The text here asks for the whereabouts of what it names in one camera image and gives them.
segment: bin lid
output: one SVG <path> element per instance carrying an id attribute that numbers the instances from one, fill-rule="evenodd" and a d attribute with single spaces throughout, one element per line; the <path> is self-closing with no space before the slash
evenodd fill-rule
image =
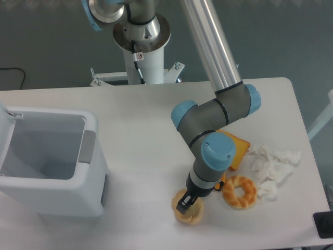
<path id="1" fill-rule="evenodd" d="M 5 160 L 15 126 L 16 114 L 0 102 L 0 169 Z"/>

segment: donut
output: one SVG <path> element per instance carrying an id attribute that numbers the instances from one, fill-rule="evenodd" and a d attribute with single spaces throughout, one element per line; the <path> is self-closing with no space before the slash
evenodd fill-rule
<path id="1" fill-rule="evenodd" d="M 189 224 L 189 225 L 195 225 L 197 224 L 203 215 L 203 202 L 201 198 L 197 198 L 196 202 L 192 206 L 189 207 L 189 209 L 182 215 L 177 209 L 177 203 L 179 200 L 184 196 L 186 193 L 186 189 L 181 189 L 178 191 L 175 197 L 173 197 L 171 201 L 172 208 L 174 210 L 176 219 Z"/>
<path id="2" fill-rule="evenodd" d="M 235 188 L 241 187 L 244 195 L 239 197 L 235 194 Z M 257 188 L 254 182 L 244 176 L 233 176 L 226 179 L 222 187 L 224 200 L 234 209 L 248 209 L 257 201 Z"/>

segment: metal bracket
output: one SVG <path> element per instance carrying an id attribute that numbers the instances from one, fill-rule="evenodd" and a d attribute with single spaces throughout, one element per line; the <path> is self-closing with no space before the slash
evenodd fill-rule
<path id="1" fill-rule="evenodd" d="M 308 137 L 311 140 L 333 117 L 333 90 L 328 92 L 330 103 L 315 119 L 308 129 Z"/>
<path id="2" fill-rule="evenodd" d="M 182 82 L 179 78 L 179 75 L 185 68 L 185 65 L 176 62 L 171 69 L 164 70 L 164 83 L 176 83 Z M 90 86 L 109 86 L 106 82 L 114 82 L 114 81 L 126 81 L 128 79 L 126 72 L 115 72 L 115 73 L 99 73 L 95 74 L 94 69 L 90 68 L 92 73 L 93 81 L 90 83 Z"/>

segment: white trash can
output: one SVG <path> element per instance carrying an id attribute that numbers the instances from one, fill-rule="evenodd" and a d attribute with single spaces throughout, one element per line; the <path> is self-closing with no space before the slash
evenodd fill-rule
<path id="1" fill-rule="evenodd" d="M 100 216 L 109 169 L 89 111 L 0 103 L 0 191 L 38 213 Z"/>

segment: white table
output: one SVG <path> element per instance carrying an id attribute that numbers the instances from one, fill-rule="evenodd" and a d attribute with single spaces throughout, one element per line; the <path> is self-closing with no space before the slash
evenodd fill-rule
<path id="1" fill-rule="evenodd" d="M 186 99 L 214 98 L 208 82 L 0 92 L 6 105 L 91 110 L 111 171 L 100 218 L 39 215 L 0 194 L 0 249 L 267 249 L 325 245 L 312 214 L 328 204 L 297 101 L 285 78 L 246 80 L 262 96 L 262 107 L 225 128 L 252 144 L 299 149 L 303 156 L 278 189 L 278 199 L 233 210 L 221 193 L 204 198 L 200 225 L 174 218 L 171 199 L 194 157 L 176 131 L 171 110 Z M 246 156 L 239 174 L 251 177 Z"/>

